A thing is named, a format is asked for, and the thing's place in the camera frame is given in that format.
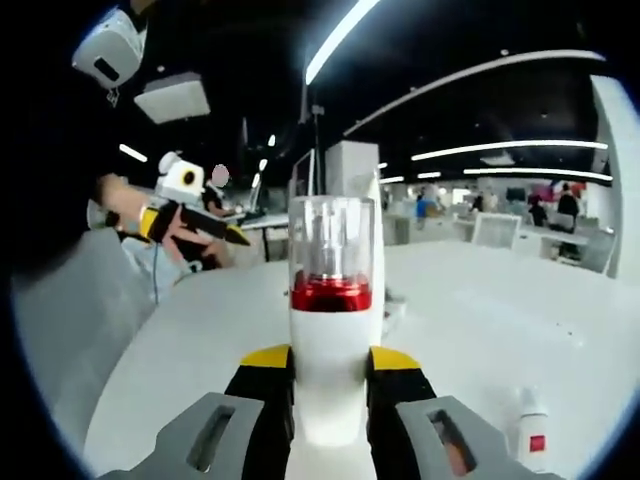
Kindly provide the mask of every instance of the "white chair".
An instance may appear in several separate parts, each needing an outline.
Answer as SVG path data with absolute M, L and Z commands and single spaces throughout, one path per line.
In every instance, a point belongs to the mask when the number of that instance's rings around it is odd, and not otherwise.
M 616 237 L 613 233 L 597 230 L 589 238 L 589 243 L 584 248 L 580 261 L 566 257 L 558 257 L 557 261 L 565 265 L 591 270 L 596 273 L 604 273 L 609 267 Z
M 479 213 L 471 243 L 484 247 L 511 250 L 518 235 L 522 218 L 504 213 Z
M 549 216 L 549 225 L 561 227 L 568 232 L 573 231 L 575 219 L 571 215 L 554 212 Z

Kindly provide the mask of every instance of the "person's arm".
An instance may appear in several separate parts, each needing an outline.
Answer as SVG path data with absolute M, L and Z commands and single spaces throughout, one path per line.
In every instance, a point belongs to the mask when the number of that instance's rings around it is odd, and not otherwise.
M 127 185 L 112 173 L 98 180 L 96 202 L 104 209 L 117 213 L 123 219 L 138 223 L 151 197 Z
M 213 213 L 216 217 L 225 217 L 227 215 L 233 215 L 235 212 L 233 210 L 225 210 L 224 208 L 219 208 L 213 200 L 210 200 L 207 203 L 207 210 L 209 213 Z

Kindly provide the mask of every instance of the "white bottle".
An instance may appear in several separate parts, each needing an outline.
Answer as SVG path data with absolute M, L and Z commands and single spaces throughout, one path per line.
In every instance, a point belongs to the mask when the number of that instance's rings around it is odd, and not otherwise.
M 374 202 L 304 197 L 289 215 L 296 413 L 307 442 L 349 445 L 366 409 Z
M 548 413 L 534 389 L 524 388 L 518 424 L 517 460 L 536 473 L 547 471 Z

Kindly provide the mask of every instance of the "fluorescent light strip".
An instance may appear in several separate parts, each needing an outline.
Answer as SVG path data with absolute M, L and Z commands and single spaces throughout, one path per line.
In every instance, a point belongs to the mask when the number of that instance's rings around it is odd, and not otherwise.
M 419 173 L 418 178 L 438 178 L 442 175 L 442 172 L 425 172 Z
M 385 185 L 387 183 L 398 183 L 398 182 L 404 182 L 404 177 L 383 178 L 382 180 L 380 180 L 380 185 Z
M 120 151 L 122 153 L 126 153 L 130 157 L 133 157 L 136 160 L 139 160 L 140 162 L 143 162 L 143 163 L 148 160 L 148 158 L 145 155 L 142 155 L 140 152 L 136 152 L 133 148 L 125 145 L 124 143 L 120 144 Z
M 424 93 L 435 90 L 436 88 L 440 88 L 443 85 L 447 85 L 449 83 L 455 82 L 457 80 L 461 80 L 463 78 L 471 77 L 478 73 L 486 72 L 488 70 L 493 70 L 494 68 L 504 67 L 506 65 L 513 65 L 517 63 L 523 63 L 523 62 L 531 62 L 534 60 L 553 60 L 558 58 L 574 58 L 574 59 L 580 59 L 580 60 L 595 60 L 600 62 L 606 61 L 606 58 L 604 58 L 602 55 L 595 52 L 585 51 L 585 50 L 543 50 L 540 52 L 527 52 L 527 53 L 520 53 L 518 55 L 511 55 L 509 57 L 498 58 L 497 60 L 481 63 L 480 65 L 475 65 L 465 70 L 460 70 L 459 72 L 455 72 L 455 73 L 452 73 L 451 75 L 447 75 L 446 77 L 443 77 L 434 82 L 428 83 L 418 88 L 417 90 L 414 90 L 411 93 L 408 93 L 398 98 L 397 100 L 394 100 L 393 102 L 388 103 L 384 107 L 373 112 L 364 120 L 356 123 L 349 130 L 345 131 L 344 136 L 346 137 L 348 135 L 351 135 L 357 129 L 363 127 L 364 125 L 369 123 L 371 120 L 379 117 L 380 115 L 390 110 L 393 110 L 394 108 L 402 105 L 403 103 L 413 100 L 414 98 L 419 97 Z
M 448 148 L 446 150 L 437 150 L 435 152 L 421 153 L 414 155 L 411 160 L 426 160 L 427 158 L 444 157 L 445 155 L 455 155 L 458 153 L 479 152 L 481 150 L 496 150 L 500 148 L 518 148 L 518 147 L 579 147 L 579 148 L 597 148 L 606 150 L 609 146 L 600 142 L 582 142 L 579 140 L 514 140 L 511 142 L 484 143 L 481 145 L 469 145 L 467 147 Z
M 349 32 L 360 23 L 360 20 L 369 13 L 369 11 L 375 7 L 380 0 L 359 0 L 351 11 L 340 21 L 338 26 L 331 32 L 325 42 L 320 47 L 320 50 L 311 59 L 307 72 L 305 74 L 305 81 L 307 85 L 311 85 L 311 82 L 316 78 L 326 61 L 331 54 L 338 48 L 338 45 L 349 35 Z
M 492 175 L 500 173 L 532 173 L 541 175 L 567 175 L 572 177 L 593 178 L 595 180 L 611 181 L 611 175 L 603 175 L 594 172 L 580 172 L 578 170 L 561 170 L 557 168 L 467 168 L 463 170 L 465 175 Z

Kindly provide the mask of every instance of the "office desk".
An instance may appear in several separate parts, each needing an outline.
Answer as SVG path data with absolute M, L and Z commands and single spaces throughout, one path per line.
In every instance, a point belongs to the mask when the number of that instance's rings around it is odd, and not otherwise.
M 529 233 L 538 235 L 539 237 L 557 243 L 571 243 L 584 247 L 589 243 L 589 237 L 575 233 L 557 232 L 544 227 L 535 227 L 533 225 L 523 225 L 520 227 L 520 233 Z
M 265 215 L 264 217 L 248 220 L 242 224 L 242 229 L 260 230 L 262 232 L 262 245 L 264 247 L 264 260 L 269 262 L 271 260 L 271 254 L 269 252 L 269 229 L 288 229 L 289 228 L 289 214 L 277 213 L 273 215 Z
M 289 342 L 287 268 L 204 272 L 176 286 L 98 402 L 84 452 L 95 473 L 135 466 L 161 427 L 224 391 L 244 354 Z M 439 395 L 506 432 L 518 388 L 536 386 L 549 410 L 549 468 L 577 477 L 640 384 L 638 289 L 462 242 L 389 247 L 386 269 L 407 315 L 385 345 L 420 361 Z

